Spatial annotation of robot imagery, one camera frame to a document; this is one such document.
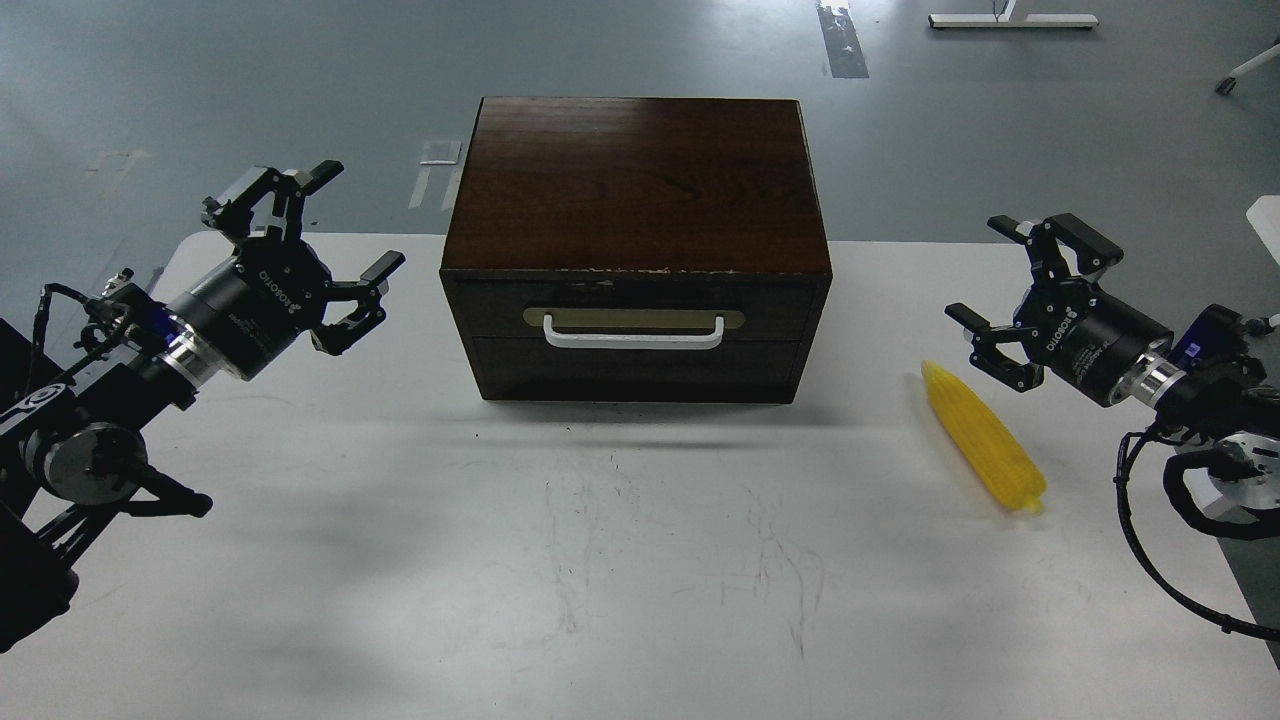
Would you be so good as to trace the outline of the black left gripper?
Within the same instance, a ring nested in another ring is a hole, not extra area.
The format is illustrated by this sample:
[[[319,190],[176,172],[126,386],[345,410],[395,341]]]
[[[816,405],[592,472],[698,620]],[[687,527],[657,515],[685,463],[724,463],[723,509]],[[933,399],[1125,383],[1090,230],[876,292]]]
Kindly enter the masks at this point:
[[[251,167],[221,196],[204,200],[201,222],[236,251],[168,309],[221,356],[230,374],[253,379],[311,328],[317,351],[340,356],[385,320],[381,300],[388,278],[404,264],[402,252],[384,252],[357,281],[332,281],[302,238],[305,200],[344,169],[338,160],[310,170]],[[271,222],[255,231],[253,210],[264,199],[271,200]],[[355,302],[355,310],[320,323],[329,304],[342,302]]]

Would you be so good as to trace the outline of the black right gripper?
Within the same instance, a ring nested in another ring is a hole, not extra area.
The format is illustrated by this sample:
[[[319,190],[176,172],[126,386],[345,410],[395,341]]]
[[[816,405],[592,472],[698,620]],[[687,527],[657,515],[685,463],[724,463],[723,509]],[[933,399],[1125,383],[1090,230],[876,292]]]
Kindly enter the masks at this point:
[[[1019,325],[991,325],[965,304],[945,314],[970,336],[970,364],[1016,392],[1041,386],[1047,366],[1101,407],[1129,395],[1140,357],[1172,346],[1172,331],[1102,291],[1096,283],[1124,251],[1071,213],[1039,222],[1007,215],[988,227],[1024,247],[1032,287],[1014,313]],[[1016,363],[1000,345],[1024,345]]]

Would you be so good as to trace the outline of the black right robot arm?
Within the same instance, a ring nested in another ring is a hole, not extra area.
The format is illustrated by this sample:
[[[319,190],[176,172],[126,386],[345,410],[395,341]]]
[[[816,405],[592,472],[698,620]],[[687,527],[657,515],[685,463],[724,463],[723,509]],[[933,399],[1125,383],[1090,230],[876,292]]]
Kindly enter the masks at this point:
[[[1174,447],[1165,493],[1192,529],[1220,539],[1277,537],[1277,388],[1249,341],[1274,319],[1247,319],[1212,304],[1181,336],[1101,287],[1123,250],[1070,213],[1039,222],[996,215],[988,227],[1020,245],[1030,286],[1007,325],[993,325],[964,304],[947,316],[970,341],[969,361],[1016,392],[1046,372],[1101,407],[1134,398],[1153,423],[1123,437],[1114,486],[1117,518],[1135,560],[1175,602],[1226,633],[1275,642],[1277,630],[1210,609],[1171,585],[1149,560],[1132,523],[1128,487],[1140,451]]]

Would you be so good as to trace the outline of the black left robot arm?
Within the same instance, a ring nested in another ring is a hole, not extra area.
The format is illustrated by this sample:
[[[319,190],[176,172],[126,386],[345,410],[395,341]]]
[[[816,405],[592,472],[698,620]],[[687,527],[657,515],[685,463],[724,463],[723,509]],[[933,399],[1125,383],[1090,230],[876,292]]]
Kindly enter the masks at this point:
[[[302,237],[306,200],[343,169],[252,167],[205,199],[204,224],[233,250],[168,304],[125,269],[93,296],[45,284],[29,336],[3,325],[4,650],[69,610],[74,564],[116,516],[211,509],[148,460],[142,430],[163,410],[218,373],[253,379],[306,332],[338,356],[385,319],[403,254],[337,281]]]

